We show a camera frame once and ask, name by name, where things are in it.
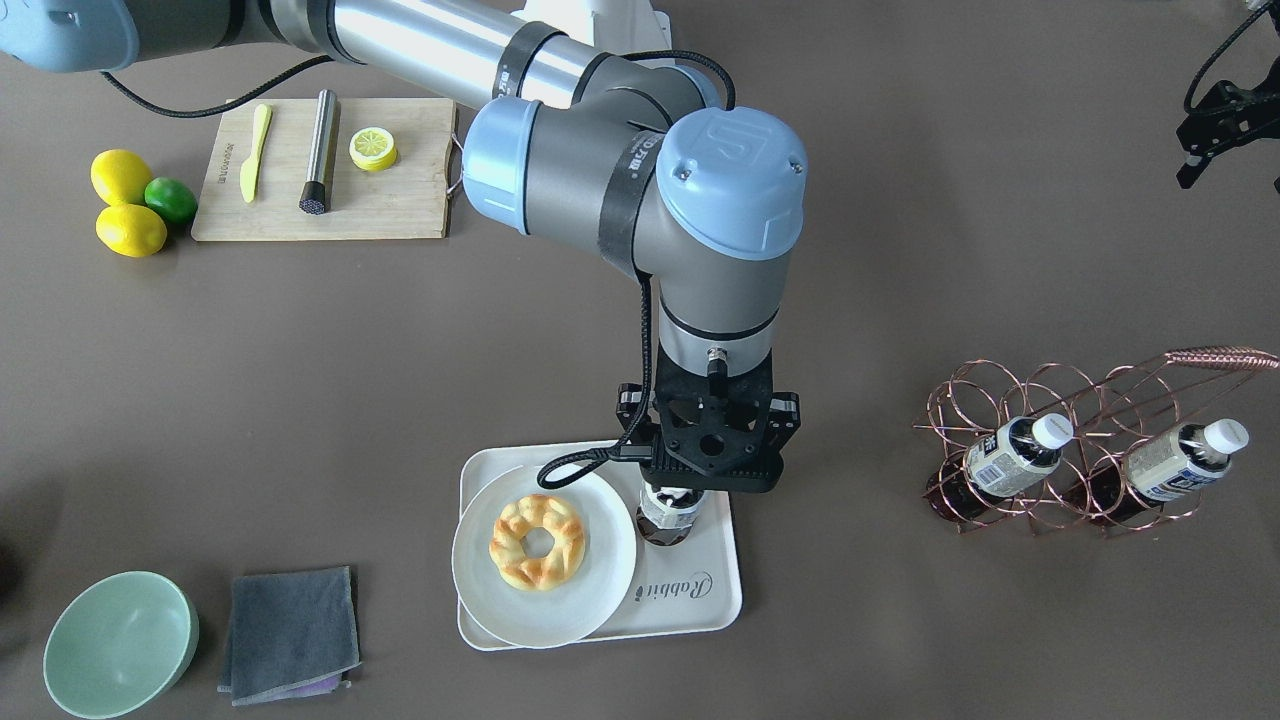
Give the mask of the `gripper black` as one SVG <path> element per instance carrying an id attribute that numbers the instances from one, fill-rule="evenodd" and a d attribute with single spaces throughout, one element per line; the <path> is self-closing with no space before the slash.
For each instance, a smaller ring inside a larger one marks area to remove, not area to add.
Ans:
<path id="1" fill-rule="evenodd" d="M 1176 128 L 1187 154 L 1176 173 L 1181 188 L 1190 188 L 1210 163 L 1230 149 L 1260 138 L 1279 138 L 1279 61 L 1261 83 L 1242 88 L 1230 81 L 1215 83 Z"/>
<path id="2" fill-rule="evenodd" d="M 618 388 L 616 415 L 639 420 L 620 462 L 636 462 L 655 487 L 765 493 L 783 469 L 781 450 L 801 424 L 799 397 L 773 388 L 773 357 L 741 375 L 709 377 L 682 369 L 659 352 L 653 406 L 640 407 L 643 387 Z"/>

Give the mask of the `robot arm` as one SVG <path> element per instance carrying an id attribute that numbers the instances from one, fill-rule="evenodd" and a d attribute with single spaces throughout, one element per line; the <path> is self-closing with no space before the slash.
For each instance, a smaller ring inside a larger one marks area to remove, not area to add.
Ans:
<path id="1" fill-rule="evenodd" d="M 774 319 L 803 228 L 809 161 L 776 117 L 681 67 L 646 67 L 475 1 L 5 1 L 3 51 L 50 72 L 279 42 L 378 68 L 474 108 L 467 200 L 524 234 L 598 252 L 660 286 L 643 311 L 643 383 L 613 446 L 553 460 L 539 484 L 605 461 L 657 488 L 763 493 L 797 396 L 772 378 Z"/>

